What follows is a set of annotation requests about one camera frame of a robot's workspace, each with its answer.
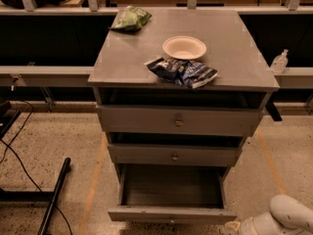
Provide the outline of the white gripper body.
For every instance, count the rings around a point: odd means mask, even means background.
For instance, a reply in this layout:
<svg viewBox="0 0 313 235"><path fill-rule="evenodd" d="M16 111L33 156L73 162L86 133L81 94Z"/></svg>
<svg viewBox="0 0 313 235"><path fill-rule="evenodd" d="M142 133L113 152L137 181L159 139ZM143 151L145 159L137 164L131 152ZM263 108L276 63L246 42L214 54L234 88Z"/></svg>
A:
<svg viewBox="0 0 313 235"><path fill-rule="evenodd" d="M239 228L239 235L260 235L257 229L258 219L250 217L244 220Z"/></svg>

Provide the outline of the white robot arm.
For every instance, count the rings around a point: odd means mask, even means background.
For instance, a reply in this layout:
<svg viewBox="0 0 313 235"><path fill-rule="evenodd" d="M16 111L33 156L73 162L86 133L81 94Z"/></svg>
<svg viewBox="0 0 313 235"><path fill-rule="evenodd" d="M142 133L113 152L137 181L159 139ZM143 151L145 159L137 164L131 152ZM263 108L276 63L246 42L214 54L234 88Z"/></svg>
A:
<svg viewBox="0 0 313 235"><path fill-rule="evenodd" d="M276 195L269 211L225 226L230 235L313 235L313 211L288 195Z"/></svg>

